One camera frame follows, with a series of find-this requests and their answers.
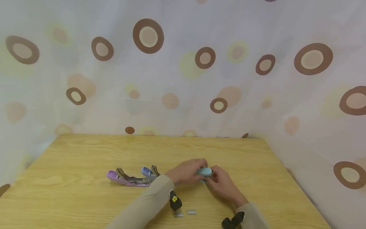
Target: polka dot curtain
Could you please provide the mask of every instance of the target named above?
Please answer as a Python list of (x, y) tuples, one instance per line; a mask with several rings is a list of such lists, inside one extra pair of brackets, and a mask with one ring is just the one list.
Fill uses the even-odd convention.
[(67, 133), (263, 138), (332, 228), (363, 229), (365, 10), (359, 0), (0, 3), (0, 186)]

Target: black object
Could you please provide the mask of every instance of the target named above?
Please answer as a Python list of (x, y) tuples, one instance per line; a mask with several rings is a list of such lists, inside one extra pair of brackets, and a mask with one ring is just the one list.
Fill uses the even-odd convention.
[(173, 209), (173, 211), (176, 211), (182, 207), (182, 201), (177, 197), (174, 190), (170, 192), (169, 198), (170, 207)]
[(244, 215), (245, 213), (240, 211), (231, 220), (226, 217), (222, 221), (221, 226), (223, 229), (235, 229), (244, 220)]

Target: sleeve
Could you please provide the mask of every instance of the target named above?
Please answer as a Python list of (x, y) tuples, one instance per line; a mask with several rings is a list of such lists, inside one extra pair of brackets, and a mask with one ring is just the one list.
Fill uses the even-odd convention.
[(152, 220), (169, 200), (174, 188), (172, 180), (160, 175), (151, 185), (128, 205), (106, 229), (142, 229)]
[(236, 209), (236, 212), (245, 213), (244, 220), (241, 222), (242, 229), (269, 229), (266, 219), (254, 203), (244, 204)]

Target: white curtain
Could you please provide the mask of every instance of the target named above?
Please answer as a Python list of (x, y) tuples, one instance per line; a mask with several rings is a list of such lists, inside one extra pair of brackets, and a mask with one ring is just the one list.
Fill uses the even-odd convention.
[(3, 0), (0, 186), (63, 133), (260, 137), (333, 228), (364, 228), (365, 11)]

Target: wood grain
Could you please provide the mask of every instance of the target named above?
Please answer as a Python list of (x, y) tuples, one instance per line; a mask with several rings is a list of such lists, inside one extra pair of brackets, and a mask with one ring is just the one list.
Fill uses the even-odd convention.
[[(59, 136), (18, 178), (0, 198), (0, 228), (103, 228), (144, 190), (110, 182), (108, 170), (140, 177), (141, 167), (154, 164), (163, 174), (203, 157), (228, 171), (271, 228), (329, 228), (263, 140), (86, 134)], [(146, 228), (220, 228), (233, 216), (205, 184), (176, 193), (184, 217), (174, 218), (167, 205)]]

